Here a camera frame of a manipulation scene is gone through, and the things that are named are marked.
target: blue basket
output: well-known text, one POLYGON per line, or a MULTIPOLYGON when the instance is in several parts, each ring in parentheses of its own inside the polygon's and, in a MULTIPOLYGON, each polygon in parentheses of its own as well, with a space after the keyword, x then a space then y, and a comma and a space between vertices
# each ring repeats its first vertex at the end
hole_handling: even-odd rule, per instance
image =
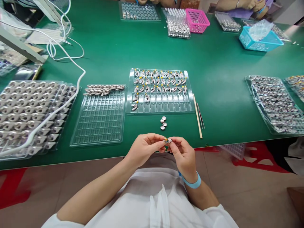
POLYGON ((249 35, 249 28, 250 27, 248 26, 244 26, 239 37, 242 45, 247 50, 268 52, 281 45, 284 45, 284 43, 273 31, 270 31, 270 33, 262 40, 254 41, 249 35))

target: pink plastic basket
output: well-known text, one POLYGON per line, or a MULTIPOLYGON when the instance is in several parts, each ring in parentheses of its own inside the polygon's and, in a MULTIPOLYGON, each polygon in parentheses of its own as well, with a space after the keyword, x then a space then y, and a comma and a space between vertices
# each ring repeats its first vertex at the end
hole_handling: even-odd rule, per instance
POLYGON ((193 33, 203 33, 210 22, 202 10, 186 9, 187 23, 193 33))

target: plastic bag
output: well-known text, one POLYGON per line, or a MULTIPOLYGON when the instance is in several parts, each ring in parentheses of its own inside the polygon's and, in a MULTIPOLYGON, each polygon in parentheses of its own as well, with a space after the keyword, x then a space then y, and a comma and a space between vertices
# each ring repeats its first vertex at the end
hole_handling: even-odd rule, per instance
MULTIPOLYGON (((8 13, 6 10, 4 10, 2 8, 0 8, 0 20, 6 22, 8 24, 14 25, 14 26, 18 26, 18 27, 25 28, 25 29, 31 29, 30 26, 24 24, 18 18, 11 15, 10 13, 8 13)), ((15 37, 18 37, 21 40, 26 38, 26 36, 28 36, 32 32, 32 31, 26 31, 26 30, 14 28, 9 25, 3 24, 1 22, 0 22, 0 26, 2 26, 6 31, 8 31, 15 37)))
POLYGON ((261 20, 249 28, 249 35, 254 41, 260 41, 268 35, 268 33, 272 30, 272 27, 273 23, 270 23, 265 19, 261 20))

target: tiled floor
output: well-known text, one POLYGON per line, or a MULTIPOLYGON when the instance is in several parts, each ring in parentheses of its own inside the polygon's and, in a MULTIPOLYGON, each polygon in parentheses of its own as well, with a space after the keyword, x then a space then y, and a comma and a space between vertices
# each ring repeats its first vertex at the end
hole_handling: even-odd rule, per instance
MULTIPOLYGON (((28 169, 19 189, 31 189, 32 194, 26 202, 0 210, 1 227, 40 228, 78 190, 121 159, 28 169)), ((303 187, 303 177, 236 167, 223 153, 197 152, 196 163, 202 180, 240 228, 303 227, 286 191, 303 187)))

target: red stool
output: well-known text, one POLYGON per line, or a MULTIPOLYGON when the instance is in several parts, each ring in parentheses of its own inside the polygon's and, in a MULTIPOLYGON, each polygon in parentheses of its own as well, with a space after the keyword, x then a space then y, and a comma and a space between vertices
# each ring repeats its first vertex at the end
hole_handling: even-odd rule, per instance
POLYGON ((0 175, 6 175, 3 185, 0 187, 0 209, 23 203, 29 198, 31 191, 28 190, 15 195, 26 169, 27 168, 0 171, 0 175))
POLYGON ((263 141, 249 142, 246 144, 246 147, 256 148, 256 150, 250 150, 250 157, 256 158, 256 160, 254 162, 247 162, 245 159, 241 161, 237 159, 233 159, 232 163, 235 166, 246 166, 246 167, 263 169, 263 170, 278 172, 278 173, 289 173, 288 171, 284 170, 282 167, 276 164, 272 154, 268 151, 267 146, 263 141), (264 159, 269 159, 273 165, 258 164, 260 161, 264 159))

